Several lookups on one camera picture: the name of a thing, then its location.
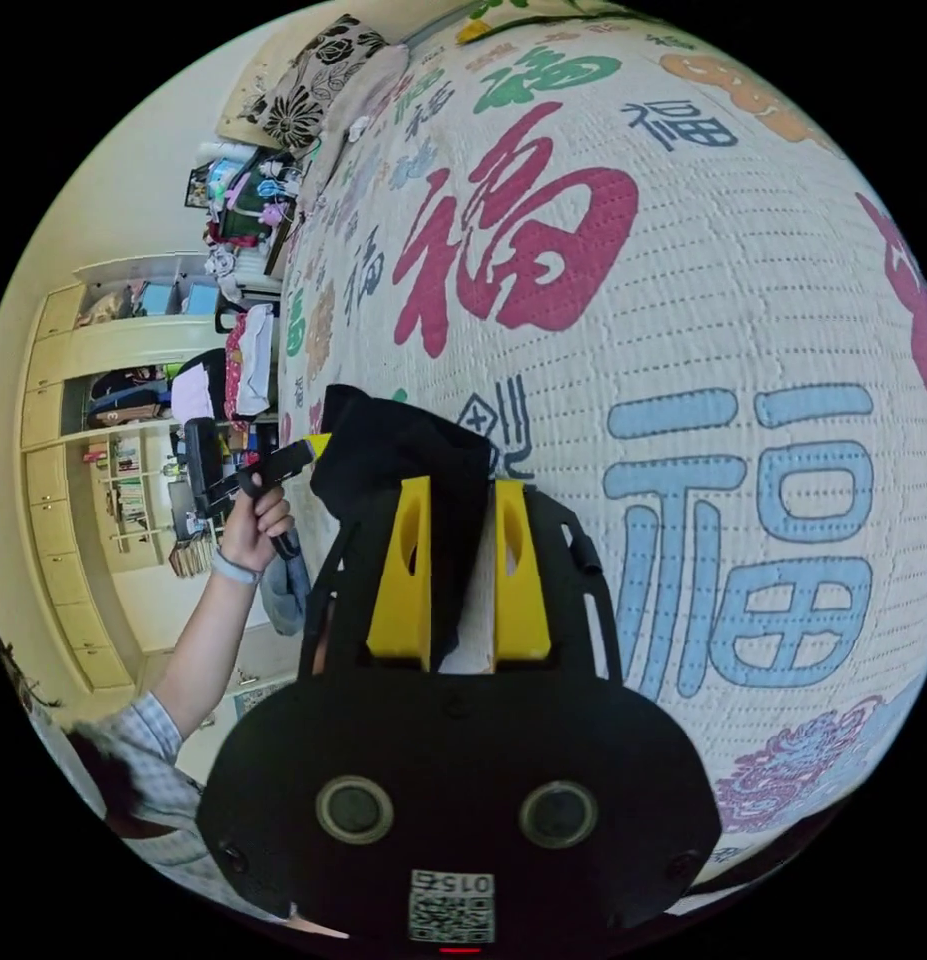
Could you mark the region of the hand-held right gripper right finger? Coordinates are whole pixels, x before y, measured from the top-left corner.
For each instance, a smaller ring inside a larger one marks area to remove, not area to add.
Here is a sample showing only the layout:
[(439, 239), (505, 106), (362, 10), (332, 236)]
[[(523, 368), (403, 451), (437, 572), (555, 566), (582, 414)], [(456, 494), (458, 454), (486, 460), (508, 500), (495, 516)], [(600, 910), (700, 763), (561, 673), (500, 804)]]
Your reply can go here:
[(550, 635), (526, 490), (498, 479), (494, 493), (493, 669), (543, 663)]

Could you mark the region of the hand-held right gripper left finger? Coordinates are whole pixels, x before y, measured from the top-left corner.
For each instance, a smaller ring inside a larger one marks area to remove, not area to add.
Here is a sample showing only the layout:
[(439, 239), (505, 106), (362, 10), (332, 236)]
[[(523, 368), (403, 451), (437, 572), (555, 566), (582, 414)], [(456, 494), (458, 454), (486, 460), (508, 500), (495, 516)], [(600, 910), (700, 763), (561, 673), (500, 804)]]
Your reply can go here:
[(431, 484), (402, 482), (367, 637), (374, 658), (431, 667)]

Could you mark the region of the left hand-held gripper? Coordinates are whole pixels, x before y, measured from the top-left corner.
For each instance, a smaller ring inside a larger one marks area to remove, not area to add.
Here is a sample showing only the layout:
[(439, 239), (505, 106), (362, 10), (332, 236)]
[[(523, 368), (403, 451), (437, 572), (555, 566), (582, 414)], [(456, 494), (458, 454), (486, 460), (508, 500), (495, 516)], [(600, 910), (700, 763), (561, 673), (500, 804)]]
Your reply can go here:
[(255, 463), (224, 473), (223, 454), (217, 440), (205, 443), (205, 517), (223, 516), (237, 490), (260, 496), (300, 475), (318, 461), (331, 440), (330, 433), (309, 435), (280, 448)]

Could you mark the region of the person's left hand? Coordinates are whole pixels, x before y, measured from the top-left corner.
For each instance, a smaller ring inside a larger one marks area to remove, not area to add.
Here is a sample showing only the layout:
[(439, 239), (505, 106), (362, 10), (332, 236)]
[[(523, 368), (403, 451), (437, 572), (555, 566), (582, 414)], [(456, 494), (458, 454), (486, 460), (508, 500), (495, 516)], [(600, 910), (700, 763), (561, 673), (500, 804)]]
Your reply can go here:
[(276, 556), (276, 540), (295, 525), (282, 486), (260, 496), (238, 491), (224, 526), (220, 545), (229, 563), (262, 574)]

